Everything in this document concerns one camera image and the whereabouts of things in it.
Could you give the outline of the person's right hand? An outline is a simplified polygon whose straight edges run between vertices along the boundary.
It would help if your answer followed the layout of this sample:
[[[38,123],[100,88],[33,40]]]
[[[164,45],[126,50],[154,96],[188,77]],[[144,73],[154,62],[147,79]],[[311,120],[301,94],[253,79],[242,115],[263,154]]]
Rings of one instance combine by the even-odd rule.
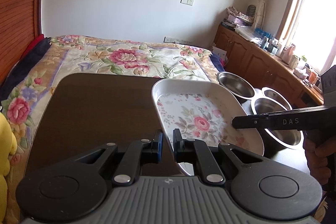
[[[303,148],[307,159],[307,166],[310,174],[321,184],[327,184],[331,170],[327,166],[327,157],[335,153],[335,136],[327,140],[325,143],[316,146],[316,144],[305,137]]]

